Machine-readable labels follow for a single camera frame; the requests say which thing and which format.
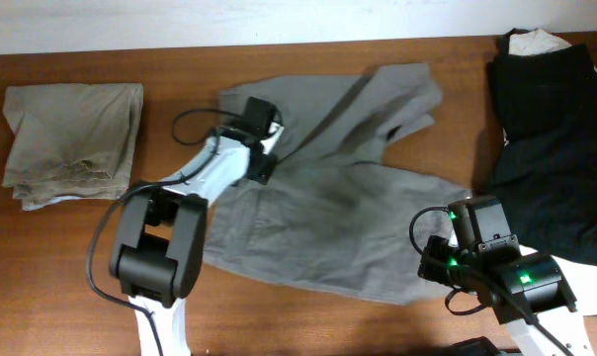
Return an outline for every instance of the wooden tabletop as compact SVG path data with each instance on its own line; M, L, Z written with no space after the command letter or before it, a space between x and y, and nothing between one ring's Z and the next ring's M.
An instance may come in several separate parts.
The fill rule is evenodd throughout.
M564 35L586 42L597 65L597 33ZM170 137L172 118L214 107L217 92L285 74L371 73L384 64L429 62L444 90L437 124L394 144L386 165L480 186L500 149L485 64L491 37L347 44L172 48L0 56L0 183L13 135L2 116L4 90L42 83L144 85L144 108L132 180L170 175L196 153ZM191 137L213 116L183 123ZM137 355L131 311L93 294L85 281L86 249L108 202L77 201L22 212L0 187L0 355ZM107 273L115 223L95 256L97 283L119 289ZM456 309L475 305L457 297ZM597 353L597 317L586 317ZM452 316L443 300L406 307L267 285L204 266L187 299L194 354L384 354L445 346L487 336L511 348L491 311Z

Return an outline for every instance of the gray cloth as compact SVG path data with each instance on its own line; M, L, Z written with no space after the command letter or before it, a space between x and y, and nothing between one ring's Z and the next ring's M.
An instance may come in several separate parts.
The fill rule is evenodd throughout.
M447 288L417 277L408 241L421 209L469 194L445 180L380 166L385 147L433 124L441 90L426 64L372 77L288 76L221 93L223 110L270 101L286 131L267 186L242 181L219 198L205 262L260 281L406 304ZM422 217L420 243L449 236L440 214Z
M3 113L15 141L2 186L24 210L115 199L129 184L142 95L140 84L7 88Z

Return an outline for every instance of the white wall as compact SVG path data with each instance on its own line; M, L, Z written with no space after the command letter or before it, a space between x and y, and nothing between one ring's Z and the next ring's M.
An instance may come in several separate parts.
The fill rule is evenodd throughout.
M597 0L0 0L0 53L597 30Z

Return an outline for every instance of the folded cloth stack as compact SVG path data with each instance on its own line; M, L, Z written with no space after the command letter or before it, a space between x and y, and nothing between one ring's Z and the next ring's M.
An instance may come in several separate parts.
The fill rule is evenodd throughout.
M543 31L499 44L489 85L508 144L488 191L522 244L597 265L597 72L590 54L584 44Z
M449 289L417 277L408 225L420 210L470 191L384 167L390 143L434 123L442 93L427 64L389 65L373 76L285 76L221 93L240 113L248 97L277 105L286 127L268 185L243 181L215 206L205 262L260 281L407 304ZM416 235L448 237L449 219L424 215Z
M129 184L142 94L140 84L9 87L3 113L15 141L2 186L26 211L117 198Z

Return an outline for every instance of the black cloth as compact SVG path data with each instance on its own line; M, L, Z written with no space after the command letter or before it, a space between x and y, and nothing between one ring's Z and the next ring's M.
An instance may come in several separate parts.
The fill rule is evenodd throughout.
M586 46L532 56L501 48L488 79L509 141L488 193L521 244L597 265L597 73Z

